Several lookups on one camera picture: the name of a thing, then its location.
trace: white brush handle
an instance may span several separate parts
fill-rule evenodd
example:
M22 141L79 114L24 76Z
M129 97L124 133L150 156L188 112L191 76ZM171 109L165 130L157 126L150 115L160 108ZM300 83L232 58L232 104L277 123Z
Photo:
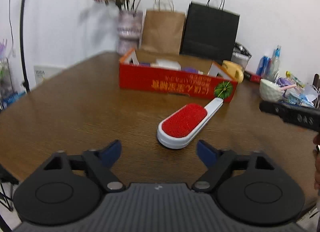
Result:
M209 104L207 104L204 108L207 110L208 116L211 115L212 117L212 115L214 115L215 112L219 110L222 104L223 104L223 99L215 98Z
M209 104L207 104L205 106L205 109L208 112L206 117L203 118L203 120L187 136L182 138L171 137L162 130L162 123L169 119L173 114L170 115L168 118L164 119L158 126L157 138L159 142L162 145L171 149L181 149L183 147L186 147L192 141L192 139L199 133L199 131L201 131L201 129L206 125L206 123L211 119L211 117L219 110L222 104L223 99L221 98L215 98Z

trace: purple item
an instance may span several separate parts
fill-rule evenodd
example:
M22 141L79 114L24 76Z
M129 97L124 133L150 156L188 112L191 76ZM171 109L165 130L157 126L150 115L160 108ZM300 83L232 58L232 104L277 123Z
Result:
M198 70L196 70L196 69L194 69L194 68L190 68L190 67L181 68L181 71L185 71L185 72L188 72L188 73L198 74Z
M293 85L291 81L289 81L287 78L279 77L277 84L281 87L288 86L288 85Z
M144 63L144 62L142 62L142 63L139 63L139 65L140 65L140 66L145 66L145 67L150 67L150 63Z

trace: flower vase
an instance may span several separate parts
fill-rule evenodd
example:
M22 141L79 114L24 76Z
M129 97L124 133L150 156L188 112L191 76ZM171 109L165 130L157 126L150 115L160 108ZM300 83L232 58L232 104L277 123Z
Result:
M138 48L142 30L142 11L123 10L119 13L117 53L124 55L132 48Z

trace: blue can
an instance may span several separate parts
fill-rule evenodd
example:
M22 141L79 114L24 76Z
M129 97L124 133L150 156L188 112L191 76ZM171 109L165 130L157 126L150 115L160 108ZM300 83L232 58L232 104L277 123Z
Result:
M263 77L268 72L270 60L270 57L266 55L264 55L262 59L260 59L260 63L256 73L258 76Z

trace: gray ribbed platform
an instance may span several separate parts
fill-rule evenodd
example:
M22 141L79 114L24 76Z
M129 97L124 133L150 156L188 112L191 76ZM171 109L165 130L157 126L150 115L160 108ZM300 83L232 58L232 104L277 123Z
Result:
M185 184L131 184L108 194L88 217L73 224L41 227L23 222L15 232L302 232L291 223L257 228L227 217L207 194L191 192Z

